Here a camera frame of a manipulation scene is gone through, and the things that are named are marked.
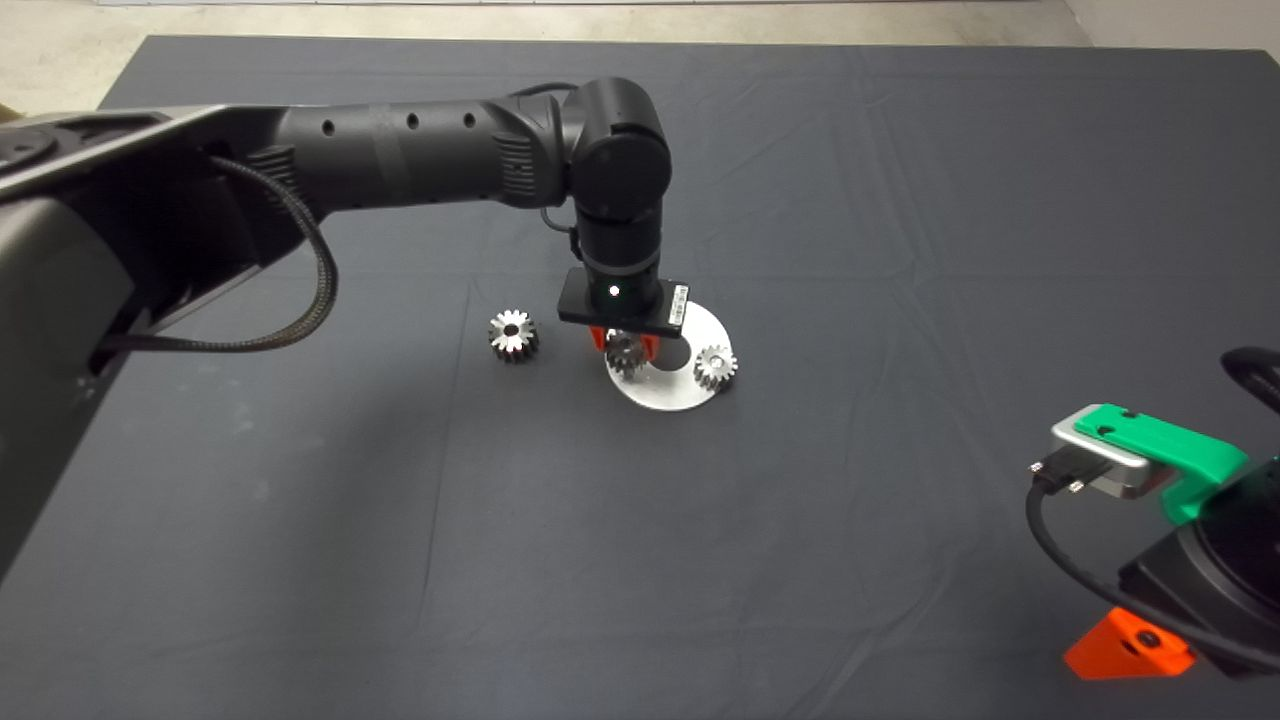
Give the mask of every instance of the concrete floor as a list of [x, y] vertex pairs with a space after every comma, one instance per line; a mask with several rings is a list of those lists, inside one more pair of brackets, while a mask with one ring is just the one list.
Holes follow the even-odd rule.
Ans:
[[97, 105], [147, 35], [648, 42], [1089, 45], [1064, 0], [749, 5], [99, 6], [0, 0], [0, 102]]
[[1280, 58], [1276, 0], [1066, 0], [1096, 45], [1257, 47]]

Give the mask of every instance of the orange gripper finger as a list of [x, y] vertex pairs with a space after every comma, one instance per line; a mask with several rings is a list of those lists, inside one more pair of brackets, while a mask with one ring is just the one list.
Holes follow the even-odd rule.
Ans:
[[591, 331], [591, 342], [595, 345], [595, 348], [604, 352], [604, 328], [588, 325], [588, 329]]
[[1183, 638], [1115, 607], [1062, 656], [1084, 680], [1171, 678], [1196, 664]]
[[660, 347], [662, 338], [655, 334], [643, 334], [640, 336], [640, 342], [644, 345], [645, 360], [653, 363], [658, 357], [658, 347]]

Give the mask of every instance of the gear hole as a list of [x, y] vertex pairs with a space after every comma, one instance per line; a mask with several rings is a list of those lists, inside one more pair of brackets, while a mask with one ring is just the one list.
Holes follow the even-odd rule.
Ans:
[[685, 338], [662, 338], [662, 345], [658, 346], [658, 356], [653, 359], [652, 365], [658, 370], [671, 373], [678, 370], [689, 364], [689, 357], [692, 356], [692, 350], [689, 347], [689, 341]]

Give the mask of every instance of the black cable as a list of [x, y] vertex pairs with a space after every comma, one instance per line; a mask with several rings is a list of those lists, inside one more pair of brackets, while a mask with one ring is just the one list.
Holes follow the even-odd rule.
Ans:
[[150, 352], [260, 352], [276, 350], [293, 345], [315, 332], [333, 310], [334, 300], [338, 297], [338, 265], [334, 263], [333, 254], [329, 252], [329, 246], [320, 233], [320, 227], [306, 204], [288, 187], [248, 165], [225, 158], [210, 158], [210, 161], [225, 173], [256, 182], [270, 191], [297, 223], [298, 229], [302, 231], [303, 237], [316, 254], [316, 293], [311, 306], [284, 328], [252, 340], [209, 342], [178, 337], [111, 334], [104, 338], [101, 345], [104, 350]]
[[1225, 352], [1222, 369], [1249, 395], [1280, 413], [1280, 352], [1265, 347], [1236, 347]]
[[553, 220], [550, 213], [547, 211], [547, 208], [539, 210], [538, 214], [543, 217], [543, 222], [547, 223], [547, 227], [552, 228], [553, 231], [562, 232], [564, 234], [573, 232], [572, 225], [562, 225], [556, 220]]
[[570, 92], [577, 90], [577, 86], [572, 82], [543, 82], [539, 85], [531, 85], [529, 87], [522, 87], [520, 90], [509, 92], [508, 97], [525, 97], [527, 95], [539, 95], [541, 92], [552, 92], [556, 90], [567, 90]]
[[1272, 673], [1280, 673], [1280, 656], [1240, 644], [1230, 638], [1224, 638], [1222, 635], [1180, 620], [1162, 610], [1142, 602], [1140, 600], [1076, 565], [1074, 560], [1062, 552], [1062, 548], [1057, 546], [1057, 542], [1053, 541], [1053, 537], [1050, 536], [1048, 529], [1044, 527], [1042, 503], [1044, 501], [1046, 492], [1044, 483], [1032, 483], [1032, 488], [1027, 492], [1027, 525], [1032, 530], [1032, 537], [1036, 538], [1041, 550], [1044, 551], [1044, 555], [1048, 555], [1048, 559], [1052, 560], [1055, 565], [1061, 568], [1064, 573], [1070, 575], [1073, 580], [1080, 583], [1087, 589], [1093, 592], [1093, 594], [1101, 597], [1111, 605], [1123, 607], [1148, 623], [1180, 635], [1183, 639], [1190, 642], [1201, 650], [1211, 650], [1216, 653], [1239, 660], [1240, 662], [1254, 665]]

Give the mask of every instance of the label sticker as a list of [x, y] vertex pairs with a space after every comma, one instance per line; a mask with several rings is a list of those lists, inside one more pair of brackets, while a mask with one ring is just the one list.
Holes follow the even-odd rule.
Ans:
[[671, 293], [671, 316], [667, 318], [668, 325], [685, 324], [685, 304], [687, 302], [689, 302], [689, 286], [677, 284], [675, 292]]

